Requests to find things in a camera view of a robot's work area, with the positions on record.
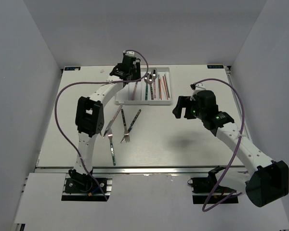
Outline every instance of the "wall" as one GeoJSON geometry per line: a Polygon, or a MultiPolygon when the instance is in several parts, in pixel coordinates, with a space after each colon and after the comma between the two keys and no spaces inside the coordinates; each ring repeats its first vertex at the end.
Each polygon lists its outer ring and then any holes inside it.
{"type": "MultiPolygon", "coordinates": [[[[289,0],[269,0],[233,65],[254,143],[289,166],[289,0]]],[[[289,195],[283,198],[289,219],[289,195]]]]}
{"type": "Polygon", "coordinates": [[[125,49],[151,64],[231,65],[266,0],[25,0],[60,67],[114,65],[125,49]]]}
{"type": "Polygon", "coordinates": [[[22,0],[0,0],[0,231],[34,170],[60,69],[22,0]]]}

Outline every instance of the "tabletop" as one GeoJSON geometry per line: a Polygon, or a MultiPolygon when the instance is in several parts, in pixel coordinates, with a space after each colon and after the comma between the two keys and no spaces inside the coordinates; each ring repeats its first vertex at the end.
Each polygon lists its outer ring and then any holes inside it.
{"type": "MultiPolygon", "coordinates": [[[[228,82],[224,69],[208,69],[207,65],[150,65],[168,67],[172,86],[172,105],[124,105],[127,124],[139,109],[142,110],[130,134],[130,143],[120,143],[124,132],[121,113],[112,125],[113,145],[117,167],[207,167],[227,165],[231,150],[206,130],[199,119],[176,119],[172,110],[178,96],[190,96],[190,84],[205,79],[218,78],[228,82]]],[[[83,66],[78,71],[64,71],[59,90],[80,81],[105,81],[112,66],[83,66]]],[[[100,85],[84,84],[68,88],[58,102],[58,119],[64,133],[78,143],[75,116],[80,96],[87,97],[100,85]]],[[[240,125],[241,120],[234,97],[228,86],[217,81],[207,81],[204,86],[216,95],[220,111],[227,112],[240,125]]],[[[105,125],[108,124],[118,105],[114,97],[104,108],[105,125]]],[[[62,137],[54,119],[49,121],[37,163],[38,167],[73,167],[77,153],[62,137]]],[[[109,140],[98,136],[93,151],[94,167],[113,167],[109,140]]],[[[233,165],[242,165],[235,159],[233,165]]]]}

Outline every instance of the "purple cable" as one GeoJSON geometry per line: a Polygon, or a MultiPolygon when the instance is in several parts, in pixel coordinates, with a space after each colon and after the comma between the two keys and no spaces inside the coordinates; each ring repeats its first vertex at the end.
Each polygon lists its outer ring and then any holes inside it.
{"type": "Polygon", "coordinates": [[[104,198],[106,199],[106,201],[108,200],[107,196],[105,195],[105,192],[103,191],[102,187],[100,186],[99,182],[97,181],[97,179],[87,170],[86,166],[85,166],[85,163],[83,162],[83,159],[82,159],[82,156],[81,156],[81,153],[80,151],[78,150],[78,148],[75,146],[75,144],[73,144],[73,142],[65,135],[65,133],[62,131],[61,127],[60,127],[60,124],[59,124],[59,121],[58,121],[58,112],[57,112],[57,107],[58,107],[58,101],[59,101],[59,97],[60,95],[62,94],[63,91],[65,91],[66,89],[68,89],[69,87],[72,87],[74,85],[79,85],[79,84],[110,84],[110,83],[131,83],[131,82],[138,82],[140,81],[141,79],[143,79],[147,74],[148,74],[148,71],[149,71],[149,64],[147,62],[147,60],[144,58],[144,56],[139,53],[138,51],[135,51],[135,50],[126,50],[126,51],[133,51],[137,54],[139,54],[142,59],[145,61],[145,64],[146,64],[146,73],[144,74],[144,76],[142,76],[140,79],[137,79],[137,80],[122,80],[122,81],[112,81],[112,82],[76,82],[76,83],[71,83],[69,85],[67,85],[66,87],[62,88],[61,91],[58,93],[57,95],[57,98],[55,100],[55,103],[54,103],[54,119],[56,121],[56,125],[60,131],[60,133],[63,135],[63,137],[67,140],[67,142],[69,142],[73,148],[76,150],[79,158],[80,158],[80,161],[81,161],[81,164],[83,166],[83,169],[86,171],[86,173],[96,182],[96,184],[98,185],[99,189],[101,190],[104,198]]]}
{"type": "MultiPolygon", "coordinates": [[[[237,98],[239,99],[240,101],[240,104],[241,104],[241,108],[242,108],[242,124],[241,124],[241,128],[239,130],[239,133],[242,135],[242,132],[243,132],[243,128],[244,128],[244,120],[245,120],[245,113],[244,113],[244,107],[243,107],[243,102],[241,100],[241,97],[239,96],[239,93],[237,92],[237,90],[232,87],[229,83],[225,82],[225,81],[222,81],[220,79],[216,79],[216,78],[207,78],[207,79],[204,79],[204,80],[201,80],[201,81],[198,81],[196,83],[194,83],[195,85],[197,85],[198,83],[201,83],[201,82],[205,82],[205,81],[209,81],[209,80],[214,80],[214,81],[218,81],[218,82],[221,82],[223,84],[226,84],[228,87],[230,87],[234,92],[235,94],[237,95],[237,98]]],[[[227,200],[228,198],[230,198],[232,196],[232,194],[234,194],[236,191],[232,191],[230,194],[228,194],[226,197],[224,197],[222,200],[220,200],[219,202],[215,203],[214,205],[212,205],[211,207],[209,208],[206,208],[210,198],[212,197],[213,193],[215,192],[216,188],[219,186],[219,184],[221,183],[222,179],[224,178],[224,176],[226,175],[227,171],[229,170],[230,166],[232,165],[232,162],[234,161],[235,159],[235,156],[236,156],[236,153],[239,149],[239,146],[240,146],[240,143],[241,143],[241,139],[242,139],[242,136],[240,136],[238,138],[238,141],[237,141],[237,144],[236,144],[236,148],[233,152],[233,155],[228,163],[228,165],[226,166],[224,172],[222,173],[221,177],[218,179],[218,181],[216,182],[216,184],[214,185],[213,189],[211,190],[211,192],[209,193],[206,201],[204,202],[203,204],[203,207],[202,207],[202,211],[203,212],[207,212],[211,209],[213,209],[214,207],[216,207],[217,205],[219,205],[220,203],[224,202],[225,200],[227,200]]]]}

